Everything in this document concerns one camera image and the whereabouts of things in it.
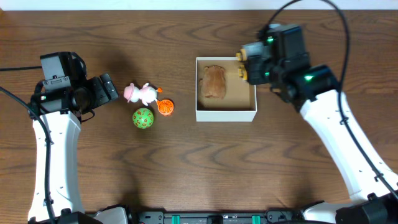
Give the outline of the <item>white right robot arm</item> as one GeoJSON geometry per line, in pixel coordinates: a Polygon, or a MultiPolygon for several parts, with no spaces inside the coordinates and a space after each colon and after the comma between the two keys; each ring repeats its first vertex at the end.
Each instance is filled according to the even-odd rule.
{"type": "Polygon", "coordinates": [[[271,84],[315,130],[336,164],[351,203],[316,203],[301,210],[305,223],[397,223],[397,174],[361,129],[329,67],[260,56],[243,60],[241,77],[271,84]]]}

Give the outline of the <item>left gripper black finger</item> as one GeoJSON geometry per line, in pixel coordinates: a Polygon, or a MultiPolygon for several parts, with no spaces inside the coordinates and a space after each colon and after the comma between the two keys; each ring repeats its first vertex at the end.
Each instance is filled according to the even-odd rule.
{"type": "Polygon", "coordinates": [[[100,77],[105,89],[107,89],[107,90],[113,89],[113,82],[108,73],[104,73],[104,74],[100,75],[99,77],[100,77]]]}
{"type": "Polygon", "coordinates": [[[112,81],[104,82],[104,87],[107,91],[107,94],[109,95],[108,98],[110,100],[116,100],[119,98],[119,93],[112,81]]]}

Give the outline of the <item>brown plush toy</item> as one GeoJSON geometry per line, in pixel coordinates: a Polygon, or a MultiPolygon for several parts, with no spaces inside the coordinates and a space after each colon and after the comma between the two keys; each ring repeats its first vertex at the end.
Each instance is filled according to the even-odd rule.
{"type": "Polygon", "coordinates": [[[226,70],[221,66],[212,65],[205,67],[204,72],[199,81],[202,97],[223,99],[226,96],[226,70]]]}

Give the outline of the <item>yellow grey toy truck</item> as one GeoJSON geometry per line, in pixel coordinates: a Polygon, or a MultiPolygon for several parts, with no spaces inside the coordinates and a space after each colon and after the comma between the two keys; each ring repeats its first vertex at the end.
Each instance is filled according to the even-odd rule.
{"type": "Polygon", "coordinates": [[[266,62],[269,59],[268,46],[263,42],[253,42],[243,45],[236,53],[240,63],[238,75],[250,85],[268,83],[266,62]]]}

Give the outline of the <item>pink white duck toy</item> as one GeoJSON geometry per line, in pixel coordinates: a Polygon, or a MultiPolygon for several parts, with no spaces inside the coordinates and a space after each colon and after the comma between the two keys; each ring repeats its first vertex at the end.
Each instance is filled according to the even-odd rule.
{"type": "Polygon", "coordinates": [[[142,88],[138,88],[135,84],[130,83],[129,86],[125,87],[123,97],[127,99],[127,102],[137,103],[141,100],[145,106],[148,106],[150,103],[157,101],[159,93],[162,93],[162,89],[154,88],[149,83],[145,83],[142,88]]]}

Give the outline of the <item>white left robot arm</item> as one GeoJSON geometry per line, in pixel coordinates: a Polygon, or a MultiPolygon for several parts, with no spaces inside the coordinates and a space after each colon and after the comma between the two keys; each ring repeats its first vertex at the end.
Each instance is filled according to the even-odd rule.
{"type": "Polygon", "coordinates": [[[52,76],[38,82],[29,103],[37,144],[29,223],[65,223],[86,216],[78,186],[81,117],[118,97],[107,73],[91,79],[52,76]]]}

